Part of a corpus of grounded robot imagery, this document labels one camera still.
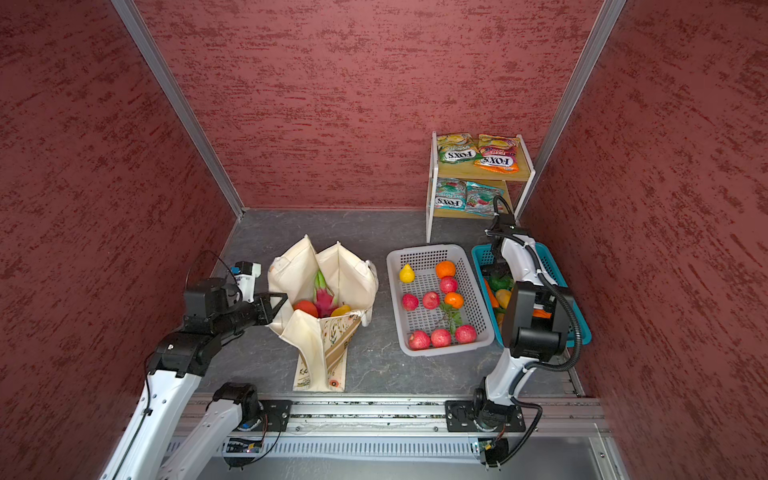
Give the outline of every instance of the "red apple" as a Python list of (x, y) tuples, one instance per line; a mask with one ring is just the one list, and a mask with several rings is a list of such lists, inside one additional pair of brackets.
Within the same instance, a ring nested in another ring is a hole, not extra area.
[(440, 295), (435, 292), (427, 292), (422, 298), (422, 305), (428, 310), (434, 310), (440, 305)]
[(440, 291), (443, 293), (451, 293), (458, 290), (458, 282), (452, 276), (444, 276), (440, 279)]
[(472, 343), (477, 338), (477, 330), (472, 325), (462, 325), (456, 329), (456, 341), (459, 343)]
[(408, 339), (408, 347), (410, 347), (411, 350), (428, 349), (429, 335), (421, 330), (416, 330), (414, 333), (411, 333), (411, 338)]
[(419, 299), (415, 295), (406, 293), (402, 296), (402, 308), (406, 309), (406, 312), (412, 312), (419, 308)]
[(432, 345), (435, 347), (451, 344), (451, 333), (446, 329), (437, 329), (432, 332)]

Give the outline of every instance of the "red textured wall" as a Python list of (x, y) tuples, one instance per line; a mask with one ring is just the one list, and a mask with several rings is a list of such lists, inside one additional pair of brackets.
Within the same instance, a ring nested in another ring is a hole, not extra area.
[(5, 2), (0, 45), (0, 477), (96, 478), (233, 214), (108, 0)]
[(429, 138), (538, 151), (601, 0), (137, 0), (247, 207), (423, 207)]
[(767, 25), (627, 2), (525, 217), (635, 479), (768, 475)]

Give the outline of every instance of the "snack bag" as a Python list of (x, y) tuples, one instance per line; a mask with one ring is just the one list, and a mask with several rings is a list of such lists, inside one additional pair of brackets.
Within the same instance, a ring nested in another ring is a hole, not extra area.
[(483, 217), (492, 217), (493, 197), (496, 195), (503, 197), (504, 191), (501, 188), (467, 182), (467, 206), (464, 207), (464, 211)]
[(437, 152), (444, 164), (458, 164), (482, 158), (470, 134), (448, 134), (437, 137)]
[(482, 158), (475, 160), (475, 165), (500, 174), (513, 174), (520, 170), (517, 158), (515, 158), (520, 145), (518, 138), (495, 137), (486, 134), (480, 134), (479, 138), (478, 145)]
[(438, 178), (435, 208), (464, 210), (467, 203), (467, 183), (455, 178)]

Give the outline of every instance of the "orange snack bag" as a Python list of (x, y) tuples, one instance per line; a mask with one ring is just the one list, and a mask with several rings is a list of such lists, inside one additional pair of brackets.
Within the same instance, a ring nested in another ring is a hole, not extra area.
[(475, 160), (475, 165), (501, 174), (513, 174), (520, 170), (516, 157), (519, 139), (486, 134), (480, 134), (478, 138), (482, 158)]

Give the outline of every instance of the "dragon fruit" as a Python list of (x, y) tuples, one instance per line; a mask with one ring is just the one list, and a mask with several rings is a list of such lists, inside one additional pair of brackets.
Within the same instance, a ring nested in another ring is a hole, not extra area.
[(326, 284), (323, 272), (319, 270), (317, 270), (317, 275), (315, 275), (315, 296), (312, 298), (312, 301), (317, 307), (317, 318), (330, 316), (333, 310), (339, 306), (338, 299)]

